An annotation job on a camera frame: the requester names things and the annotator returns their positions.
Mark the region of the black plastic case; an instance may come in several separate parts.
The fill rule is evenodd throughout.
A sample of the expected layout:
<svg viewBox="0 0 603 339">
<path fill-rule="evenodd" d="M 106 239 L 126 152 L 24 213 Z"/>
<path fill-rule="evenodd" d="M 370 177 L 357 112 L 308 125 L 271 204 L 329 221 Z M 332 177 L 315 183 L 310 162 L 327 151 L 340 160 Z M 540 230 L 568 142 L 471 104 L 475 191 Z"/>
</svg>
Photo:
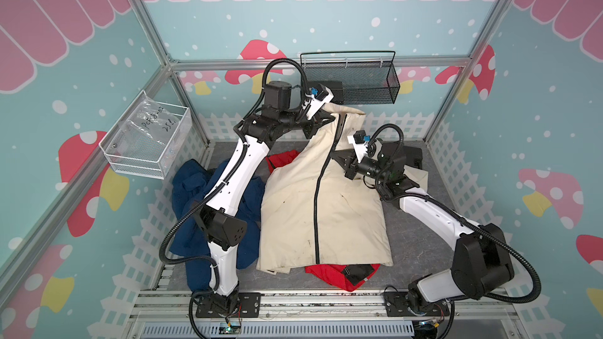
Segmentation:
<svg viewBox="0 0 603 339">
<path fill-rule="evenodd" d="M 416 169 L 423 169 L 423 153 L 421 148 L 404 146 L 405 165 Z"/>
</svg>

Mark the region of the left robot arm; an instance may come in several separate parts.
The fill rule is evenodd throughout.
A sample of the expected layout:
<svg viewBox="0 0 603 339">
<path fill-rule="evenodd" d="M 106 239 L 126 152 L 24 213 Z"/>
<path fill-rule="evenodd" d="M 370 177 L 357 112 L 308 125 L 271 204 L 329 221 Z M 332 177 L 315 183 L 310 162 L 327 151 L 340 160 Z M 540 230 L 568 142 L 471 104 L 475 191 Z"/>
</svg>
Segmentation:
<svg viewBox="0 0 603 339">
<path fill-rule="evenodd" d="M 204 297 L 210 308 L 223 316 L 232 315 L 239 307 L 239 281 L 236 272 L 237 248 L 247 230 L 246 221 L 236 217 L 240 200 L 260 162 L 267 157 L 276 140 L 292 130 L 301 130 L 311 138 L 320 127 L 333 121 L 324 105 L 331 102 L 333 93 L 323 85 L 311 87 L 301 64 L 290 58 L 270 61 L 265 74 L 278 64 L 294 67 L 300 75 L 300 105 L 291 108 L 289 83 L 262 78 L 262 92 L 251 110 L 233 130 L 238 142 L 229 163 L 215 186 L 179 219 L 163 240 L 159 256 L 165 265 L 189 261 L 206 261 L 212 271 L 208 290 L 196 292 L 192 303 Z M 209 255 L 173 259 L 168 246 L 189 218 L 193 218 L 207 240 Z"/>
</svg>

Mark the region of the black box in basket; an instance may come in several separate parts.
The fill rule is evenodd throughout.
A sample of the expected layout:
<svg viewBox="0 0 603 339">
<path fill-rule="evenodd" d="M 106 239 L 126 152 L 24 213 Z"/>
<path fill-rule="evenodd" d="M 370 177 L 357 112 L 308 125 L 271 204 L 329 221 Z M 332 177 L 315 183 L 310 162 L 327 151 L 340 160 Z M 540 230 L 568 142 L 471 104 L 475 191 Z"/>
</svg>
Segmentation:
<svg viewBox="0 0 603 339">
<path fill-rule="evenodd" d="M 336 105 L 344 104 L 343 85 L 341 81 L 327 80 L 322 82 L 333 94 L 331 103 Z"/>
</svg>

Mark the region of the black mesh wall basket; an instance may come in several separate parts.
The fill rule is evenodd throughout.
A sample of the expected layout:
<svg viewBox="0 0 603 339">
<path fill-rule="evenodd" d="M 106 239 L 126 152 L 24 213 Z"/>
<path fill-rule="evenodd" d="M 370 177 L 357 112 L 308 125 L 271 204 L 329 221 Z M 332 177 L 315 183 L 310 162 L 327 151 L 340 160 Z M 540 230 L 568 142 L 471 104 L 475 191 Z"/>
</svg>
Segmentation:
<svg viewBox="0 0 603 339">
<path fill-rule="evenodd" d="M 343 105 L 392 105 L 400 90 L 394 51 L 301 53 L 300 64 L 310 84 L 341 81 Z"/>
</svg>

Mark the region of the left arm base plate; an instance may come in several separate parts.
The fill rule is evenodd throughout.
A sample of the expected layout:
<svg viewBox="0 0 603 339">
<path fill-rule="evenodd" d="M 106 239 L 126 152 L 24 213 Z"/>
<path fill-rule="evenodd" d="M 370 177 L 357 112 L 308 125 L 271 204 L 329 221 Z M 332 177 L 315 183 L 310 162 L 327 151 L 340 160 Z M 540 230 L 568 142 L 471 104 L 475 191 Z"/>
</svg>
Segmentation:
<svg viewBox="0 0 603 339">
<path fill-rule="evenodd" d="M 212 293 L 202 296 L 194 307 L 196 318 L 258 318 L 262 295 L 235 290 L 229 296 Z"/>
</svg>

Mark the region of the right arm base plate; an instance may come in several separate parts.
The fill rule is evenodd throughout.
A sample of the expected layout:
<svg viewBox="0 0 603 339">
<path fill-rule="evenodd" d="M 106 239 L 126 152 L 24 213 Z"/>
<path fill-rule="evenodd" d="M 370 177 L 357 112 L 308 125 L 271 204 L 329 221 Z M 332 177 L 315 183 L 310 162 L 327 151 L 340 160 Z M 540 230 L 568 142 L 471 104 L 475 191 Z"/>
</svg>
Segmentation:
<svg viewBox="0 0 603 339">
<path fill-rule="evenodd" d="M 384 291 L 383 300 L 388 317 L 442 318 L 450 316 L 450 308 L 444 301 L 424 301 L 414 292 Z"/>
</svg>

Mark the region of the red jacket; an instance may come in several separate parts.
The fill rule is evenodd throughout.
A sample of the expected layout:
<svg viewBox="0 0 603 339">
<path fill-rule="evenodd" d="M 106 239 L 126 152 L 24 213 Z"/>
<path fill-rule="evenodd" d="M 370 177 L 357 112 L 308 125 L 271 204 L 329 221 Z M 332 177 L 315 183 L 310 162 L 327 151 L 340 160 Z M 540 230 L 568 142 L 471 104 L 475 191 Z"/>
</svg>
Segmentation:
<svg viewBox="0 0 603 339">
<path fill-rule="evenodd" d="M 299 151 L 291 150 L 267 156 L 265 160 L 268 164 L 269 173 L 272 174 L 274 170 L 292 163 L 299 154 Z M 311 265 L 305 267 L 305 272 L 333 287 L 353 292 L 369 281 L 380 267 L 379 264 Z"/>
</svg>

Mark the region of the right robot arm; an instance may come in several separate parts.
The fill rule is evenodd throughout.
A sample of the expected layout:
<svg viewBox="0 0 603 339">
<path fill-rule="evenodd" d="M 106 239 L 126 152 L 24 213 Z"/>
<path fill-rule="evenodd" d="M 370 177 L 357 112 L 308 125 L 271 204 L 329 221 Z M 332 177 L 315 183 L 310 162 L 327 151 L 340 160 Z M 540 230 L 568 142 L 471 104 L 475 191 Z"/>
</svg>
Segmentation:
<svg viewBox="0 0 603 339">
<path fill-rule="evenodd" d="M 403 212 L 427 226 L 452 249 L 450 268 L 408 285 L 405 298 L 411 313 L 422 315 L 445 301 L 491 298 L 528 304 L 541 295 L 542 282 L 536 269 L 507 243 L 502 229 L 496 224 L 471 221 L 430 196 L 422 187 L 426 171 L 408 165 L 400 141 L 378 146 L 362 137 L 351 144 L 350 149 L 330 153 L 345 177 L 371 179 L 372 188 L 383 201 L 400 204 Z M 496 289 L 515 278 L 515 263 L 527 271 L 531 290 L 519 297 L 497 294 Z"/>
</svg>

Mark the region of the beige jacket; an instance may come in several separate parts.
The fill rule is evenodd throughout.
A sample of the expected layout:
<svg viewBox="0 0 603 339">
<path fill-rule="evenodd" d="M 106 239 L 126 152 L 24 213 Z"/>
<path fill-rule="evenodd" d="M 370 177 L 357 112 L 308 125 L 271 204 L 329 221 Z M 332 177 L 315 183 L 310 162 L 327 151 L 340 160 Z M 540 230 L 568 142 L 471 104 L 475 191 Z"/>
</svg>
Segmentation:
<svg viewBox="0 0 603 339">
<path fill-rule="evenodd" d="M 383 204 L 360 179 L 350 180 L 331 157 L 366 115 L 328 104 L 321 127 L 292 163 L 269 176 L 261 209 L 257 270 L 288 273 L 310 265 L 393 265 Z"/>
</svg>

